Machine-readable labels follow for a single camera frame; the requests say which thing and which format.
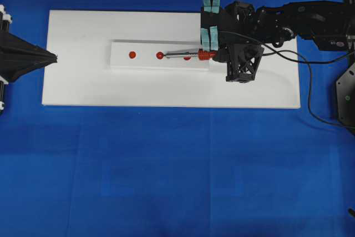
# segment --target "red dot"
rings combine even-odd
[[[156,58],[157,58],[157,59],[163,59],[163,58],[164,58],[163,52],[157,52]]]
[[[135,58],[137,55],[134,51],[129,52],[129,57],[130,58]]]

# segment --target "robotic arm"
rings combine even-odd
[[[204,0],[201,28],[208,31],[212,42],[211,27],[217,27],[218,50],[212,59],[227,63],[228,82],[246,83],[255,79],[262,43],[279,48],[299,35],[313,40],[319,50],[347,51],[355,38],[355,10],[351,4],[295,2],[255,10],[253,5],[239,1],[225,8],[215,7],[214,3],[215,0]]]

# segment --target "white foam block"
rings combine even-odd
[[[278,56],[262,59],[256,81],[225,82],[226,66],[210,60],[207,71],[118,68],[112,44],[199,43],[199,13],[51,11],[47,49],[58,63],[45,68],[44,105],[299,108],[298,66]],[[175,46],[161,50],[175,50]],[[296,40],[283,49],[297,51]]]
[[[208,60],[199,60],[192,57],[189,60],[183,58],[158,59],[156,54],[162,52],[197,52],[199,43],[181,44],[169,43],[147,43],[147,42],[125,42],[115,41],[111,44],[110,64],[112,68],[140,68],[140,69],[184,69],[184,70],[208,70]]]

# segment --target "white clip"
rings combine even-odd
[[[5,15],[2,17],[2,20],[3,20],[3,21],[8,21],[10,24],[12,23],[12,18],[11,18],[11,15],[10,15],[10,14],[5,14]]]
[[[5,15],[5,7],[4,5],[0,5],[0,12]]]
[[[2,78],[1,76],[0,76],[0,82],[3,82],[5,85],[9,84],[9,82],[4,78]]]

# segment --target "black cable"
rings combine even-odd
[[[309,63],[309,61],[304,56],[302,56],[301,54],[299,54],[299,53],[297,53],[295,51],[284,50],[284,51],[279,51],[279,52],[280,53],[290,52],[290,53],[296,54],[300,58],[302,58],[306,62],[307,66],[308,66],[308,70],[309,70],[309,73],[310,73],[310,84],[309,84],[309,90],[308,90],[308,112],[310,113],[310,115],[313,116],[315,119],[319,120],[322,123],[326,123],[326,124],[329,124],[329,125],[332,125],[332,126],[348,128],[348,129],[355,129],[355,127],[352,127],[352,126],[345,126],[345,125],[339,124],[339,123],[328,122],[328,121],[318,117],[317,115],[315,115],[313,113],[313,111],[311,109],[311,96],[312,96],[312,86],[313,86],[313,72],[312,72],[311,64]]]
[[[230,33],[230,34],[234,34],[234,35],[236,35],[236,36],[240,36],[240,37],[242,37],[242,38],[244,38],[244,39],[249,39],[249,40],[251,40],[251,41],[253,41],[253,42],[256,42],[256,43],[258,43],[258,44],[261,44],[261,45],[267,47],[268,49],[270,49],[270,50],[272,51],[272,53],[266,53],[266,54],[263,54],[263,56],[270,56],[270,55],[278,54],[280,57],[282,57],[282,58],[284,58],[284,59],[286,59],[286,60],[288,60],[288,61],[292,61],[292,62],[296,62],[296,63],[301,63],[301,64],[331,64],[331,63],[340,61],[340,60],[346,58],[347,56],[350,56],[350,55],[352,55],[352,54],[355,54],[355,51],[352,51],[352,52],[349,52],[349,53],[347,53],[347,54],[345,54],[345,55],[343,55],[343,56],[340,56],[340,57],[338,57],[338,58],[336,58],[336,59],[330,60],[330,61],[307,61],[307,62],[304,62],[304,61],[299,61],[299,60],[295,60],[295,59],[286,57],[286,56],[284,56],[283,54],[281,54],[280,51],[277,51],[277,50],[275,50],[274,48],[272,48],[271,46],[269,46],[268,44],[265,44],[265,43],[263,43],[263,42],[260,42],[259,40],[256,40],[256,39],[254,39],[254,38],[252,38],[252,37],[245,36],[245,35],[240,34],[240,33],[228,32],[228,31],[219,31],[219,32],[220,32],[220,33]]]
[[[336,58],[336,59],[334,59],[334,60],[328,61],[327,63],[320,63],[320,62],[318,62],[318,61],[313,61],[313,63],[312,63],[312,61],[308,61],[306,57],[304,57],[303,55],[301,55],[301,54],[299,54],[299,53],[297,53],[297,52],[295,52],[295,51],[292,51],[292,50],[281,50],[281,51],[277,51],[277,50],[273,49],[272,47],[268,46],[267,44],[264,44],[264,43],[262,43],[262,42],[260,42],[260,41],[258,41],[258,40],[256,40],[256,39],[254,39],[254,38],[245,36],[245,35],[243,35],[243,34],[234,33],[234,32],[225,32],[225,33],[232,33],[232,34],[235,34],[235,35],[237,35],[237,36],[241,36],[241,37],[243,37],[243,38],[245,38],[245,39],[250,39],[250,40],[252,40],[252,41],[254,41],[254,42],[257,42],[257,43],[259,43],[259,44],[261,44],[261,45],[263,45],[263,46],[265,46],[265,47],[267,47],[267,48],[269,48],[270,50],[273,51],[273,53],[263,54],[263,56],[270,56],[270,55],[273,55],[273,54],[278,54],[278,55],[281,56],[282,58],[285,58],[285,59],[287,59],[287,60],[289,60],[289,61],[307,64],[308,70],[309,70],[309,73],[310,73],[310,84],[309,84],[309,87],[308,87],[308,112],[310,113],[310,115],[313,116],[315,119],[317,119],[317,120],[319,120],[320,122],[325,123],[325,124],[329,124],[329,125],[337,126],[337,127],[342,127],[342,128],[347,128],[347,129],[355,129],[355,127],[352,127],[352,126],[345,126],[345,125],[339,124],[339,123],[328,122],[328,121],[326,121],[326,120],[324,120],[324,119],[318,117],[317,115],[315,115],[315,114],[313,113],[312,109],[311,109],[311,96],[312,96],[312,84],[313,84],[313,72],[312,72],[311,64],[331,64],[331,63],[334,63],[334,62],[336,62],[336,61],[339,61],[339,60],[341,60],[341,59],[343,59],[343,58],[347,57],[348,55],[353,54],[353,53],[355,53],[355,52],[350,52],[350,53],[348,53],[348,54],[346,54],[346,55],[343,55],[343,56],[341,56],[341,57],[339,57],[339,58]],[[288,58],[288,57],[285,57],[285,56],[282,54],[283,52],[289,52],[289,53],[296,54],[296,55],[298,55],[300,58],[302,58],[302,59],[304,60],[304,62],[303,62],[303,61],[294,60],[294,59],[291,59],[291,58]]]

